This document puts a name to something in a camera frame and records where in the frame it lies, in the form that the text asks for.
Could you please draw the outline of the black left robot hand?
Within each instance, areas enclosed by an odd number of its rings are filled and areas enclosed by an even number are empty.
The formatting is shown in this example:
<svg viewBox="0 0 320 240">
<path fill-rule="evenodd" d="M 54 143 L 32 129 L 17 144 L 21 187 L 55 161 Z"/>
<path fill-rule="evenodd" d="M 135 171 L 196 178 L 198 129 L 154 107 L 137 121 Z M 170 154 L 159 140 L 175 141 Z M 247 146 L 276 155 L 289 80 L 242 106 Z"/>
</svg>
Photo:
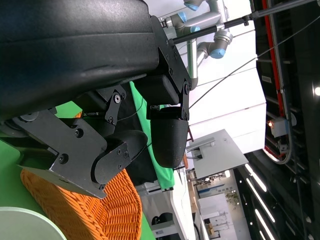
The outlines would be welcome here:
<svg viewBox="0 0 320 240">
<path fill-rule="evenodd" d="M 157 163 L 176 168 L 192 81 L 144 1 L 1 1 L 0 138 L 20 151 L 23 169 L 104 198 L 147 147 L 142 131 L 115 132 L 128 82 L 146 100 Z"/>
</svg>

